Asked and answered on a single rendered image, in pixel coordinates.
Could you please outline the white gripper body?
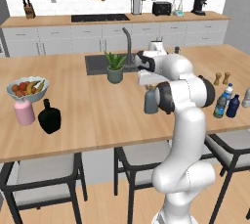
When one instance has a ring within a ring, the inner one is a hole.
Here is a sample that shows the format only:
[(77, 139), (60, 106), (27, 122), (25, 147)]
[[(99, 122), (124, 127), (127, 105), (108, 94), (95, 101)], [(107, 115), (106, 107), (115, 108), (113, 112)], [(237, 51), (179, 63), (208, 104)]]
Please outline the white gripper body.
[(138, 72), (138, 84), (139, 85), (153, 85), (161, 82), (165, 82), (167, 80), (166, 77), (156, 74), (154, 72), (150, 72), (147, 70), (140, 70)]

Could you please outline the tray with clear bottles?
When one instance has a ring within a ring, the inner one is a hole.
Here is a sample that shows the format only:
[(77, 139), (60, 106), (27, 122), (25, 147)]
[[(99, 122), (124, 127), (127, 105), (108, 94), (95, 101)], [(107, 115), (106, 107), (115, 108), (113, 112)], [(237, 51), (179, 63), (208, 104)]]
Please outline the tray with clear bottles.
[(179, 6), (176, 6), (176, 3), (172, 4), (172, 14), (177, 17), (182, 17), (184, 15), (183, 2), (180, 2)]

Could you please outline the green plant in grey pot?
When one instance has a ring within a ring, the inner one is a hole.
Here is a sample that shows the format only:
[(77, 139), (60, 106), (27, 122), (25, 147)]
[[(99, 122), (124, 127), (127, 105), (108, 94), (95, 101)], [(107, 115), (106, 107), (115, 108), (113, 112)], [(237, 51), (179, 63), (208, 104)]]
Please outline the green plant in grey pot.
[(120, 54), (104, 53), (109, 65), (107, 66), (107, 80), (112, 84), (118, 84), (123, 79), (123, 67), (126, 56), (122, 57)]

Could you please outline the dark grey tap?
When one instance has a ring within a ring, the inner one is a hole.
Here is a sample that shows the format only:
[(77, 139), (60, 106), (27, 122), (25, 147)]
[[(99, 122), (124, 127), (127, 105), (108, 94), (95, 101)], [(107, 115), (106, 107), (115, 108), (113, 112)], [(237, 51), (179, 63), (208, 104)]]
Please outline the dark grey tap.
[(127, 68), (130, 71), (135, 71), (137, 70), (137, 67), (133, 63), (133, 55), (131, 53), (131, 47), (132, 47), (131, 35), (125, 27), (123, 27), (122, 30), (127, 37), (127, 64), (125, 65), (125, 68)]

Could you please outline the dark grey sink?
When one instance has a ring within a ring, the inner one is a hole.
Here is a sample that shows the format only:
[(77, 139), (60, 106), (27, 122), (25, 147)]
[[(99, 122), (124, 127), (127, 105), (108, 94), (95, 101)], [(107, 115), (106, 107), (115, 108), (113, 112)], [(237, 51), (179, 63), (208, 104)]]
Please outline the dark grey sink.
[[(107, 74), (107, 67), (109, 65), (109, 61), (105, 55), (89, 55), (85, 57), (86, 71), (88, 75), (99, 75), (99, 74)], [(124, 72), (136, 72), (138, 68), (131, 64), (128, 65), (128, 60), (125, 60)]]

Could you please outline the wooden salt shaker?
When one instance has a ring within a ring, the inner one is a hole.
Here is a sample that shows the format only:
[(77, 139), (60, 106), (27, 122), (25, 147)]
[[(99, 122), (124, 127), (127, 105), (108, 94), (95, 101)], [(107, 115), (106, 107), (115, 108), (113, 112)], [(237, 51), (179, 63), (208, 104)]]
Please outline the wooden salt shaker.
[(222, 77), (222, 74), (220, 72), (216, 72), (216, 78), (213, 84), (216, 86), (219, 85), (221, 77)]

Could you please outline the black toaster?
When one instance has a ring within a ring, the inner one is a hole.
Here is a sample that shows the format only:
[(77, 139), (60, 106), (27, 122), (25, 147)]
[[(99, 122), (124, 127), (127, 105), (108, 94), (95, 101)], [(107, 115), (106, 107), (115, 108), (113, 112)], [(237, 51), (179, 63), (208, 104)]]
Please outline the black toaster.
[(155, 16), (170, 16), (172, 11), (172, 4), (166, 1), (159, 1), (152, 3), (152, 13)]

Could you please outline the silver kettle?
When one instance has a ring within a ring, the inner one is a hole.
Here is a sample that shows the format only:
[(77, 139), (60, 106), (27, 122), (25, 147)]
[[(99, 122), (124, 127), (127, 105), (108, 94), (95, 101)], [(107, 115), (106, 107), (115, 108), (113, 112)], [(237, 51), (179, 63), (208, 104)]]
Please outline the silver kettle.
[(143, 9), (143, 0), (131, 0), (131, 14), (140, 15)]

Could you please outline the green plastic bottle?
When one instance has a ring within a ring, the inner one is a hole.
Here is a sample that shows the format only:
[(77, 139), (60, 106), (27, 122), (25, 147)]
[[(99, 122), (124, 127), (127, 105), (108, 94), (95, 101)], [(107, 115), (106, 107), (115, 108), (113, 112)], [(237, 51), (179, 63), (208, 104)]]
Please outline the green plastic bottle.
[(224, 115), (226, 104), (227, 104), (227, 94), (223, 93), (217, 100), (213, 116), (215, 116), (216, 118), (222, 118)]

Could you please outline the black hob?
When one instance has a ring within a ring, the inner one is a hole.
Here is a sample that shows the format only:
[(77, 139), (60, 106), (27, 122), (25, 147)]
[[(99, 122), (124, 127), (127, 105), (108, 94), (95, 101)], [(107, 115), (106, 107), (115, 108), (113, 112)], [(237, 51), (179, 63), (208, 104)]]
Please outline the black hob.
[(71, 22), (122, 22), (130, 19), (125, 14), (72, 15)]

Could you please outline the clear bottle with blue label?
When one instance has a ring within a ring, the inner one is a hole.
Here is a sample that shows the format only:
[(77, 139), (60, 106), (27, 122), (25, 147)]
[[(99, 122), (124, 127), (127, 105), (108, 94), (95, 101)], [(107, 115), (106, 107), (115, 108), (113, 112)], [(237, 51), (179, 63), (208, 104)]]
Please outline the clear bottle with blue label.
[(233, 88), (231, 83), (229, 83), (228, 86), (226, 87), (225, 93), (227, 94), (227, 102), (229, 102), (233, 93)]

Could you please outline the black stool with grey seat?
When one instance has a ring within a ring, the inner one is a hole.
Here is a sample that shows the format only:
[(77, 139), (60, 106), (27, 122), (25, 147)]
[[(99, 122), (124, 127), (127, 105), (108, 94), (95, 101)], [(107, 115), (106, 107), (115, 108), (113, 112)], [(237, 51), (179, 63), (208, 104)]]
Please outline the black stool with grey seat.
[(9, 184), (14, 162), (6, 162), (0, 171), (3, 192), (15, 224), (22, 224), (20, 211), (71, 202), (76, 224), (82, 224), (76, 181), (80, 180), (84, 201), (88, 200), (82, 155), (69, 154), (21, 160), (15, 184)]
[(118, 175), (124, 173), (129, 184), (127, 224), (133, 224), (135, 192), (152, 187), (152, 171), (169, 155), (170, 144), (164, 140), (116, 147), (113, 153), (113, 193), (118, 195)]
[(214, 224), (232, 174), (250, 171), (250, 130), (208, 134), (205, 145), (222, 166), (220, 176), (227, 175), (209, 221)]

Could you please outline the dark blue bottle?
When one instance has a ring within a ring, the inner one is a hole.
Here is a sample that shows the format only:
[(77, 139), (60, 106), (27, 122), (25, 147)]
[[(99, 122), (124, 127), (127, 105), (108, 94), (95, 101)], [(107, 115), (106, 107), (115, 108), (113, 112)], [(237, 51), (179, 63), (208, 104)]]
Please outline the dark blue bottle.
[(234, 97), (229, 101), (229, 107), (226, 112), (227, 117), (234, 118), (239, 105), (240, 105), (239, 95), (235, 94)]

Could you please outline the black coffee machine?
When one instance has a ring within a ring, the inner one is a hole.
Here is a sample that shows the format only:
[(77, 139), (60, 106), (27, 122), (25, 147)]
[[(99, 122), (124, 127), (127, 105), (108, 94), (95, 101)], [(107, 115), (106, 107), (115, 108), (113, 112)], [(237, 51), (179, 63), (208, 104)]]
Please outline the black coffee machine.
[(205, 12), (202, 10), (202, 7), (206, 5), (206, 1), (207, 0), (194, 0), (191, 11), (196, 15), (205, 16)]

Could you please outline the grey base cupboard run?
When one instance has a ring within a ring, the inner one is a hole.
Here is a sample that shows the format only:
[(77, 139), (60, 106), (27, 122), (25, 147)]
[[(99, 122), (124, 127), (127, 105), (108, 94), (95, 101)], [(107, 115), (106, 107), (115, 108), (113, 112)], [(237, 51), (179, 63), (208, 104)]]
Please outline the grey base cupboard run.
[(3, 34), (10, 57), (45, 56), (125, 50), (123, 27), (129, 31), (135, 50), (147, 48), (153, 40), (166, 47), (221, 44), (228, 23), (215, 20), (13, 27), (5, 28)]

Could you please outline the pale grey bottle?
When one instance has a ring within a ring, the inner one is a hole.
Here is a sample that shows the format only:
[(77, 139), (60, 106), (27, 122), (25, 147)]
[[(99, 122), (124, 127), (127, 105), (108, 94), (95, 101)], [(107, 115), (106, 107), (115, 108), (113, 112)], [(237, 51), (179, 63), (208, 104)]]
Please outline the pale grey bottle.
[(242, 101), (242, 107), (243, 108), (249, 108), (250, 107), (250, 87), (246, 90), (244, 99)]

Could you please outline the black glass bottle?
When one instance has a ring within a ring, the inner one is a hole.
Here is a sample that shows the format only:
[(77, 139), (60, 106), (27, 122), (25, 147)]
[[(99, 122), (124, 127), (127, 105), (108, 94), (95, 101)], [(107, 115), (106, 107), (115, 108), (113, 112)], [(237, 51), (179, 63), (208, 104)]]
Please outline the black glass bottle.
[(61, 111), (56, 108), (52, 108), (48, 99), (45, 99), (43, 103), (44, 110), (38, 114), (38, 120), (42, 129), (47, 134), (52, 134), (61, 128)]

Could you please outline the yellow banana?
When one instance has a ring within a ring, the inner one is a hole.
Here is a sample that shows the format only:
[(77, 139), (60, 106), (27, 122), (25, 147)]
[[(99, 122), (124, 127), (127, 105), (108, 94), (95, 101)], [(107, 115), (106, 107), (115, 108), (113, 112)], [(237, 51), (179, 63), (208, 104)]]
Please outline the yellow banana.
[[(44, 82), (45, 82), (45, 80), (43, 80), (42, 82), (40, 82), (40, 81), (32, 81), (32, 82), (30, 82), (26, 87), (27, 95), (31, 95), (31, 94), (41, 92), (42, 88), (44, 86)], [(37, 88), (35, 88), (34, 86), (37, 83), (39, 84), (39, 86)]]

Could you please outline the white fruit bowl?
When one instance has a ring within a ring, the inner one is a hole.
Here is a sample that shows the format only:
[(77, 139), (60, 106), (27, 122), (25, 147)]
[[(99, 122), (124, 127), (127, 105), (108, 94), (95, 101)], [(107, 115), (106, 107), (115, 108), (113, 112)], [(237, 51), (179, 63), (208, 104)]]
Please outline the white fruit bowl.
[[(34, 85), (34, 88), (36, 89), (35, 93), (31, 93), (30, 95), (24, 94), (23, 96), (19, 97), (16, 95), (16, 92), (12, 89), (13, 86), (18, 86), (22, 82), (34, 82), (36, 81), (36, 84)], [(40, 76), (30, 76), (30, 77), (22, 77), (20, 79), (16, 79), (6, 87), (6, 92), (16, 101), (19, 101), (21, 99), (26, 99), (30, 103), (38, 102), (40, 101), (49, 86), (49, 81), (45, 77)]]

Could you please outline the wooden knife block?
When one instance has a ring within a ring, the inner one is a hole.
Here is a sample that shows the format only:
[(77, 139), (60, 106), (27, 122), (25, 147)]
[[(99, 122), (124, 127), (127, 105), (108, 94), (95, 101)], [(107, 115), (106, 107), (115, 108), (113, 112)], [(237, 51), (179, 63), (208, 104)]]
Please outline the wooden knife block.
[(28, 19), (34, 19), (36, 17), (32, 4), (29, 0), (22, 0), (25, 15)]

